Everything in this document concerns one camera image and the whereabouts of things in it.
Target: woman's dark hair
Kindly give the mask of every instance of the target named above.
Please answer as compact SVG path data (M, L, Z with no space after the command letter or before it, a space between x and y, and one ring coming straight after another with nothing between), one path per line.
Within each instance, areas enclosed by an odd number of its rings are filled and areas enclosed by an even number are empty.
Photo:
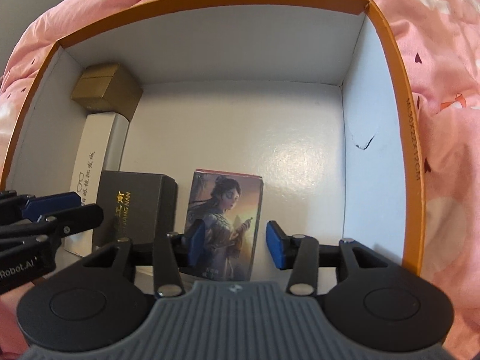
M227 178L225 176L218 176L215 180L215 186L210 193L211 198L208 200L197 200L188 205L187 219L192 223L195 219L203 218L203 216L215 208L220 202L220 197L227 191L236 189L238 194L242 194L242 189L237 180Z

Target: gray ridged gripper base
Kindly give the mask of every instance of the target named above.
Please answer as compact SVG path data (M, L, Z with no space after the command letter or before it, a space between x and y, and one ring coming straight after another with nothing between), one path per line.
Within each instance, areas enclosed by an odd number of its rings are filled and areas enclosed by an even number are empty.
M335 330L312 298L277 283L196 282L156 302L143 325L107 348L57 353L33 346L22 360L453 360L440 345L406 354L360 346Z

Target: small brown box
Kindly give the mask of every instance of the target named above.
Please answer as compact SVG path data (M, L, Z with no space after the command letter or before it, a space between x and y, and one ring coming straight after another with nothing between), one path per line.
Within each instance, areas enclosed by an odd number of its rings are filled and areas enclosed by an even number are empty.
M143 89L119 63L87 67L71 93L71 99L92 112L115 111L130 122Z

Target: pink bedding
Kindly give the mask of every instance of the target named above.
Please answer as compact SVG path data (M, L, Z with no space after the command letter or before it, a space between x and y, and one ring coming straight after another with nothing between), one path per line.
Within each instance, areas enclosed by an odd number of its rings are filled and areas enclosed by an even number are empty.
M0 89L0 171L28 88L51 45L147 1L66 0L30 25L10 57ZM480 145L475 138L480 134L480 0L375 2L395 34L418 109L427 197L422 275L455 306L446 348L470 360L480 351ZM23 290L1 297L5 359L26 348L13 315Z

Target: open box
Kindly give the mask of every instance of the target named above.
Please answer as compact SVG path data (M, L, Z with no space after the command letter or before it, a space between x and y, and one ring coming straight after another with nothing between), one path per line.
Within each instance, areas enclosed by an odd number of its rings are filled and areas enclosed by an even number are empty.
M419 273L423 171L415 105L371 0L159 0L59 40L10 142L1 185L67 191L86 111L83 69L120 62L143 87L121 170L178 183L182 231L195 168L263 177L252 280L286 284L268 220L321 243L362 242ZM320 291L335 284L321 270Z

